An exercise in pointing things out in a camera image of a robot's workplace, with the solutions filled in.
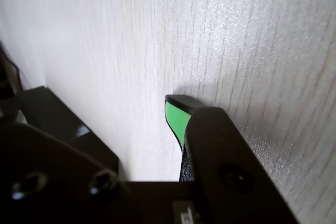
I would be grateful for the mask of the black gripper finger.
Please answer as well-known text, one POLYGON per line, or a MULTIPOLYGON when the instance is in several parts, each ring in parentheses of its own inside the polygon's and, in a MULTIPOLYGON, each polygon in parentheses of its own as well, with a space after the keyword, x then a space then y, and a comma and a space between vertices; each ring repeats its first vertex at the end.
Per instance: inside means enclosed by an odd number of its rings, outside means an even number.
POLYGON ((297 219, 228 114, 181 94, 165 96, 165 118, 189 163, 208 223, 296 223, 297 219))
POLYGON ((134 223, 117 175, 1 101, 1 223, 134 223))

